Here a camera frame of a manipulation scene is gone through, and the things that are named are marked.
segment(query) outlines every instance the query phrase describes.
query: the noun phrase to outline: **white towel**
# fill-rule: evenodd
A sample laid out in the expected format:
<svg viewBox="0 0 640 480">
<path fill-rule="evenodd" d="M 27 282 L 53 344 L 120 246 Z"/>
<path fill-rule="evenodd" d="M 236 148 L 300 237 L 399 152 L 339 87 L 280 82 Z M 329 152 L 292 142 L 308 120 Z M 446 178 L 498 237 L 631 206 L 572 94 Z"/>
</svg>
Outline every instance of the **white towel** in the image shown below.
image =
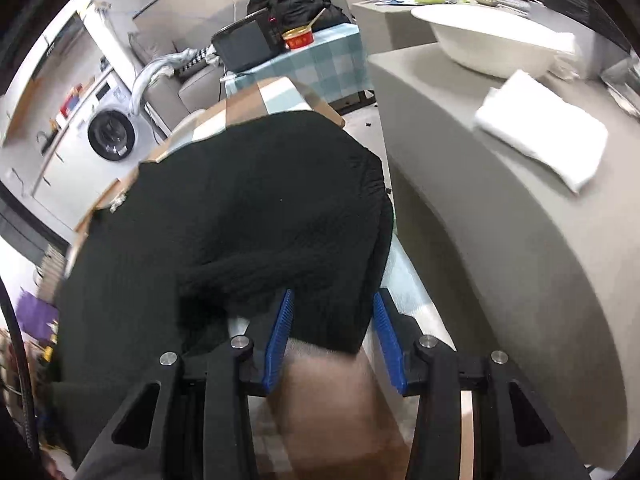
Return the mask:
<svg viewBox="0 0 640 480">
<path fill-rule="evenodd" d="M 548 165 L 574 193 L 596 173 L 609 135 L 599 120 L 522 70 L 499 90 L 490 90 L 476 123 Z"/>
</svg>

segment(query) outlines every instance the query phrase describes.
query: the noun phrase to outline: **gray cushion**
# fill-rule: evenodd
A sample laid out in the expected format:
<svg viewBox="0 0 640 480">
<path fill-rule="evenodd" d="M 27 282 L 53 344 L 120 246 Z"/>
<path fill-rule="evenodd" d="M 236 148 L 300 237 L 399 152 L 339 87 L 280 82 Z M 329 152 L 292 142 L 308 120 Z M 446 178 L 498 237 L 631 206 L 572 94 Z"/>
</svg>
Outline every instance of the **gray cushion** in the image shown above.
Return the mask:
<svg viewBox="0 0 640 480">
<path fill-rule="evenodd" d="M 177 52 L 173 41 L 156 38 L 150 32 L 130 32 L 129 44 L 140 63 L 144 65 L 149 64 L 156 57 Z"/>
<path fill-rule="evenodd" d="M 175 77 L 159 77 L 145 91 L 145 101 L 156 111 L 164 124 L 173 130 L 189 115 L 189 110 L 178 96 L 180 81 Z"/>
<path fill-rule="evenodd" d="M 224 84 L 220 84 L 223 74 L 221 66 L 207 65 L 182 85 L 178 95 L 189 112 L 211 108 L 219 97 L 225 99 Z"/>
</svg>

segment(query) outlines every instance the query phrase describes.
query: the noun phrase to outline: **metal screw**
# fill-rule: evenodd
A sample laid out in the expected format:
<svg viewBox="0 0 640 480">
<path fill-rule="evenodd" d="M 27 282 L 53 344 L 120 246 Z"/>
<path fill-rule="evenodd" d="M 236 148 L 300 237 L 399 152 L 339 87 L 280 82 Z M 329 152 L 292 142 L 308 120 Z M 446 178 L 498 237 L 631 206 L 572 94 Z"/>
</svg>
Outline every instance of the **metal screw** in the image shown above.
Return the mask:
<svg viewBox="0 0 640 480">
<path fill-rule="evenodd" d="M 162 366 L 171 366 L 178 360 L 178 356 L 175 352 L 165 352 L 160 356 L 160 364 Z"/>
<path fill-rule="evenodd" d="M 493 352 L 491 352 L 491 359 L 494 363 L 503 365 L 509 360 L 509 356 L 502 350 L 494 350 Z"/>
<path fill-rule="evenodd" d="M 231 338 L 231 348 L 247 348 L 249 343 L 249 338 L 245 335 L 237 335 Z"/>
<path fill-rule="evenodd" d="M 431 334 L 421 336 L 418 341 L 420 346 L 424 346 L 425 348 L 433 348 L 438 344 L 438 338 Z"/>
</svg>

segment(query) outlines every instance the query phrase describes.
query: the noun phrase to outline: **purple cloth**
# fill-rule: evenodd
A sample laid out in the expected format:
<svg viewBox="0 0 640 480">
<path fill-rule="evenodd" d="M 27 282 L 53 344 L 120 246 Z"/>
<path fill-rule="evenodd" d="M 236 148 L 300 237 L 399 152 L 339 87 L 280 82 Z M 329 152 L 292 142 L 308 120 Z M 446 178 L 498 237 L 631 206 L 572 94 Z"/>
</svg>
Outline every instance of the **purple cloth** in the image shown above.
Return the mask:
<svg viewBox="0 0 640 480">
<path fill-rule="evenodd" d="M 51 341 L 53 330 L 49 325 L 58 320 L 58 310 L 33 294 L 23 291 L 15 307 L 15 317 L 24 333 L 38 341 Z"/>
</svg>

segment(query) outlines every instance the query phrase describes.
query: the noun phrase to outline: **blue gripper pad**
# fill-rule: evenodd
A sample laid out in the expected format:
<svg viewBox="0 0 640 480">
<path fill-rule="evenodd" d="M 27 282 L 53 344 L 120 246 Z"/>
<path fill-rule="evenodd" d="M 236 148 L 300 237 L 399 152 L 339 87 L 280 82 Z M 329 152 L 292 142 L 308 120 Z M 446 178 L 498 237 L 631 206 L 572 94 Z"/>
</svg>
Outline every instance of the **blue gripper pad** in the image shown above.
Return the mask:
<svg viewBox="0 0 640 480">
<path fill-rule="evenodd" d="M 389 314 L 386 312 L 385 302 L 379 292 L 373 297 L 373 326 L 378 334 L 382 355 L 385 358 L 386 371 L 389 379 L 400 395 L 406 391 L 406 376 L 404 374 L 404 361 L 402 349 L 394 332 Z"/>
<path fill-rule="evenodd" d="M 291 331 L 291 322 L 293 321 L 293 290 L 287 289 L 282 304 L 278 311 L 278 317 L 273 324 L 271 338 L 264 352 L 264 375 L 262 377 L 262 386 L 267 393 L 278 383 L 280 368 L 282 367 L 282 359 L 284 351 L 287 347 L 287 339 Z"/>
</svg>

